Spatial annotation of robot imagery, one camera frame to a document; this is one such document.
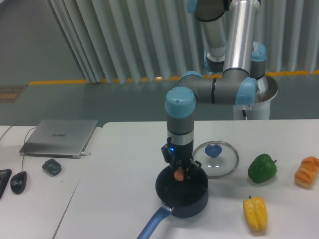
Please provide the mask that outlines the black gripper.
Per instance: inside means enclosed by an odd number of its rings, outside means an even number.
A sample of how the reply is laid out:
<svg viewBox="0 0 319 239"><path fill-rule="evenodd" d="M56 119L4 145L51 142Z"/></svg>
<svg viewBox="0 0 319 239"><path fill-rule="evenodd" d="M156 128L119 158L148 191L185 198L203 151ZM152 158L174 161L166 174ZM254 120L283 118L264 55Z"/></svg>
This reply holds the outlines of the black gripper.
<svg viewBox="0 0 319 239"><path fill-rule="evenodd" d="M197 178L201 163L192 159L193 140L190 143L178 145L173 143L172 137L168 137L161 152L165 162L170 164L173 172L183 164L185 182L191 182Z"/></svg>

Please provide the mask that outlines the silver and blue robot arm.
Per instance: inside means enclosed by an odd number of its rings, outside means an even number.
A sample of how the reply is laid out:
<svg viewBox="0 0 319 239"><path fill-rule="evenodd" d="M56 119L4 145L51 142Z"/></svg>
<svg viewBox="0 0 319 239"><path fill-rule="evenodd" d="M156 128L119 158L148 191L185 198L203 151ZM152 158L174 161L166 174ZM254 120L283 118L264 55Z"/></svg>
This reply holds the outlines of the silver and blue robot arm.
<svg viewBox="0 0 319 239"><path fill-rule="evenodd" d="M162 147L173 178L184 182L200 166L194 161L194 112L199 103L247 106L256 101L257 81L250 74L258 0L190 0L187 10L209 36L204 58L220 79L185 73L165 100L167 143Z"/></svg>

